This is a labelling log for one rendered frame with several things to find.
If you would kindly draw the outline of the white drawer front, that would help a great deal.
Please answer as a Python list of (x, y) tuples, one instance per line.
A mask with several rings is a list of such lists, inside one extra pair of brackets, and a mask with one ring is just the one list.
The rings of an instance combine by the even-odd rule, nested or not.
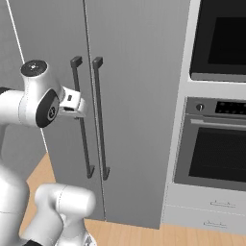
[(187, 209), (167, 205), (163, 213), (165, 224), (246, 235), (246, 216), (203, 209)]
[[(235, 204), (235, 208), (212, 206), (210, 202)], [(188, 209), (205, 209), (235, 214), (246, 214), (246, 192), (184, 184), (170, 184), (167, 205)]]

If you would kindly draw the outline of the black microwave oven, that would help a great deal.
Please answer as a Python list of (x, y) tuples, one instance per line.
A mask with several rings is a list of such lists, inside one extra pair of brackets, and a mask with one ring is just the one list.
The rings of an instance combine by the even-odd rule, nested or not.
[(246, 83), (246, 0), (201, 0), (189, 74)]

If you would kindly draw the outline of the white tall cabinet frame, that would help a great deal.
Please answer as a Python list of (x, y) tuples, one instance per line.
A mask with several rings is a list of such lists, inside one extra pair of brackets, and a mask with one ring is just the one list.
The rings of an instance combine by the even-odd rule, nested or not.
[(195, 28), (198, 18), (198, 11), (201, 0), (190, 0), (188, 19), (184, 40), (184, 53), (181, 69), (180, 84), (178, 90), (177, 105), (175, 111), (175, 119), (173, 125), (173, 134), (170, 147), (169, 162), (166, 174), (166, 185), (164, 192), (164, 209), (167, 206), (167, 190), (170, 184), (175, 184), (174, 173), (176, 170), (176, 158), (178, 153), (178, 145), (180, 132), (182, 128), (183, 117), (185, 114), (185, 101), (188, 97), (205, 97), (205, 98), (221, 98), (246, 100), (246, 83), (232, 82), (199, 82), (189, 78), (189, 64), (191, 61), (192, 46), (194, 43)]

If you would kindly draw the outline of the steel oven with black window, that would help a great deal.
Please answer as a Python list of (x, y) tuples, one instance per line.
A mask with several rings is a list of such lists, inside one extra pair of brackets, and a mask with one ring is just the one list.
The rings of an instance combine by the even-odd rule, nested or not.
[[(205, 108), (197, 111), (198, 104)], [(186, 99), (174, 173), (176, 184), (246, 191), (246, 130), (194, 125), (190, 119), (246, 125), (246, 100)]]

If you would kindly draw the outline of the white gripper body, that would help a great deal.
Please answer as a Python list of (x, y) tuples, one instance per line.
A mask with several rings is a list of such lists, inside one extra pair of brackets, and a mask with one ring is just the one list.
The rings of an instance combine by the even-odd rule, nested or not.
[(87, 103), (83, 98), (81, 98), (79, 106), (76, 109), (76, 116), (77, 117), (85, 117), (86, 113), (87, 113)]

